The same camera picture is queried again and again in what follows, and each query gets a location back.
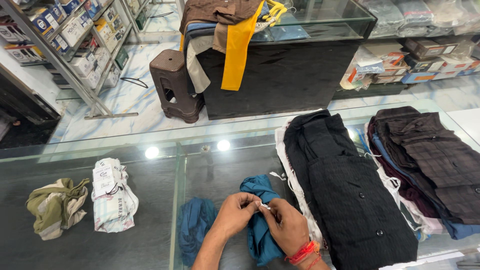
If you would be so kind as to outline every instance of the white printed fabric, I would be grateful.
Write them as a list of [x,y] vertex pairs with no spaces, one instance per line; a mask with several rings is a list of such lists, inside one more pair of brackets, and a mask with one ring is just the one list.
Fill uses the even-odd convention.
[[118,159],[107,158],[97,161],[95,169],[108,165],[112,166],[116,186],[111,192],[98,198],[95,198],[95,187],[93,189],[95,231],[118,233],[135,226],[133,215],[137,212],[138,198],[127,185],[126,166],[120,165]]

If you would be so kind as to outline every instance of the teal fabric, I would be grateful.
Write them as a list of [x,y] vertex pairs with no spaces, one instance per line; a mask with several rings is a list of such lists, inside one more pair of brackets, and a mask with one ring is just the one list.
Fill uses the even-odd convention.
[[180,207],[177,219],[178,241],[181,259],[192,266],[197,253],[217,216],[213,202],[209,199],[193,198]]
[[[266,174],[245,178],[240,185],[240,191],[257,195],[264,204],[270,202],[273,198],[280,198],[272,190],[272,185]],[[270,234],[267,221],[262,213],[258,212],[250,218],[247,230],[248,248],[250,255],[257,260],[257,266],[265,266],[271,260],[285,255]]]

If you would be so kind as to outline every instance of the glass shelf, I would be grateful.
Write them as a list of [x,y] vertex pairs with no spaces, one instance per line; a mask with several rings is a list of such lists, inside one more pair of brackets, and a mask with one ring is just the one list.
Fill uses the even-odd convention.
[[[442,124],[453,130],[474,150],[480,146],[432,100],[384,104],[362,108],[331,110],[339,113],[344,125],[354,131],[367,123],[378,110],[412,106],[420,112],[439,112]],[[246,177],[276,172],[282,165],[276,155],[274,130],[287,116],[238,123],[172,129],[58,144],[0,150],[3,227],[0,255],[6,269],[184,269],[176,241],[179,207],[194,196],[208,198],[219,209],[223,200],[239,191]],[[220,151],[217,143],[228,140],[230,148]],[[361,149],[357,137],[353,138]],[[159,154],[149,159],[147,149]],[[33,232],[35,220],[25,209],[25,201],[36,188],[59,178],[79,183],[92,177],[96,161],[118,158],[126,165],[128,184],[139,198],[135,227],[121,233],[94,232],[93,203],[90,197],[81,209],[87,215],[55,240],[42,241]],[[286,181],[270,177],[273,189],[293,202]],[[92,191],[92,184],[87,185]],[[220,261],[220,269],[258,269],[250,257],[246,229],[230,239]],[[432,235],[419,243],[419,258],[478,248],[480,234],[462,240],[449,235]],[[323,259],[330,266],[326,251]],[[282,258],[269,263],[270,269],[294,269]]]

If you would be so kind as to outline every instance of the red thread bracelet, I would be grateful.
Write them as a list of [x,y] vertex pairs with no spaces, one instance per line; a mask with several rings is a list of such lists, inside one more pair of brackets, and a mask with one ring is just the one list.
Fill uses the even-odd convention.
[[288,259],[288,261],[293,264],[297,265],[304,261],[304,259],[310,254],[315,252],[316,254],[319,254],[320,251],[320,244],[317,241],[310,241],[306,244],[304,244],[293,256],[289,257],[286,256],[285,260]]

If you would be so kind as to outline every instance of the yellow fabric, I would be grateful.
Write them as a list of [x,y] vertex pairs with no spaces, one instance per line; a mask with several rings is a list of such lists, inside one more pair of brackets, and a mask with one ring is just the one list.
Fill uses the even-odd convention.
[[260,6],[250,18],[239,22],[236,25],[228,26],[227,53],[225,54],[225,67],[223,69],[222,89],[238,91],[245,71],[247,62],[248,43],[255,30],[255,23],[262,11]]
[[179,51],[183,51],[183,34],[180,34],[180,49]]

